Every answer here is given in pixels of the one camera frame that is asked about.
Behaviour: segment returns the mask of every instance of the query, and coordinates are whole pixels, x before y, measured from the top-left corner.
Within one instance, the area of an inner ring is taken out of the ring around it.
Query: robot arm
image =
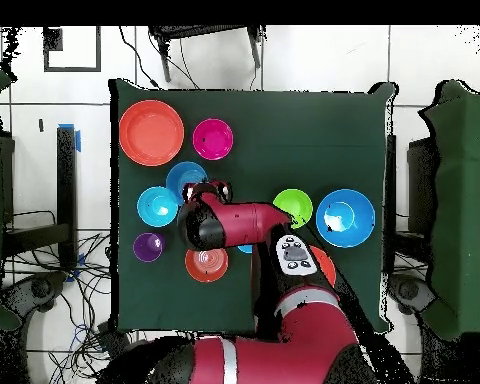
[[[231,203],[223,182],[187,184],[178,227],[190,249],[252,244],[256,339],[202,338],[171,352],[148,384],[375,384],[334,290],[291,217]]]

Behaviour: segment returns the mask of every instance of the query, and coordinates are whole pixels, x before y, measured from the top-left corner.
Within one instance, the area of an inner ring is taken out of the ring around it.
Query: red bowl
[[[200,283],[212,283],[226,273],[228,269],[228,254],[224,249],[203,252],[187,250],[185,267],[194,280]]]
[[[180,151],[183,134],[180,116],[158,100],[135,103],[119,121],[119,144],[126,156],[140,165],[169,162]]]

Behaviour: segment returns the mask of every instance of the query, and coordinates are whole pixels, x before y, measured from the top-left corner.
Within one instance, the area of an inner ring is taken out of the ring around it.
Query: table
[[[229,268],[211,284],[193,280],[184,266],[186,248],[176,221],[163,228],[144,224],[137,215],[139,195],[148,187],[165,185],[176,163],[199,163],[214,179],[230,181],[233,201],[271,202],[285,188],[299,188],[310,196],[314,209],[325,195],[339,188],[364,193],[376,211],[370,238],[352,249],[329,246],[328,253],[359,297],[375,331],[388,329],[379,317],[382,199],[385,166],[385,111],[394,94],[391,83],[366,93],[241,92],[141,90],[126,81],[110,81],[113,150],[118,161],[118,327],[120,330],[188,330],[252,334],[250,256],[227,249]],[[183,147],[169,163],[144,167],[118,147],[118,122],[126,109],[141,100],[171,105],[185,126]],[[192,132],[203,119],[226,121],[234,133],[231,153],[219,161],[202,159],[192,147]],[[112,193],[117,187],[112,181]],[[315,216],[311,220],[315,226]],[[132,251],[137,235],[147,231],[166,239],[163,257],[139,262]],[[297,230],[311,244],[307,229]]]
[[[423,318],[439,337],[452,340],[480,332],[480,94],[454,80],[442,84],[440,94],[420,112],[433,127],[441,157],[430,243],[430,280],[439,299]]]

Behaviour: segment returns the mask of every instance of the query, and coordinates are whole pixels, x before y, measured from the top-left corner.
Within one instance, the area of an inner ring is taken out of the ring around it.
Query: magenta bowl
[[[194,149],[199,156],[208,160],[225,157],[233,147],[233,131],[220,119],[206,119],[194,130]]]

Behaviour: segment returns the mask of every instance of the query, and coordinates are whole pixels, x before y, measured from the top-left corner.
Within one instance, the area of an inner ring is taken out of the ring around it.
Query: gray stripe
[[[224,384],[237,384],[236,347],[229,340],[220,338],[224,351]]]
[[[340,309],[340,307],[338,306],[338,300],[332,293],[319,289],[305,289],[299,290],[298,292],[295,292],[290,296],[286,297],[279,304],[274,315],[277,315],[277,313],[281,311],[281,314],[284,318],[291,311],[293,311],[295,308],[297,308],[303,303],[328,303]]]

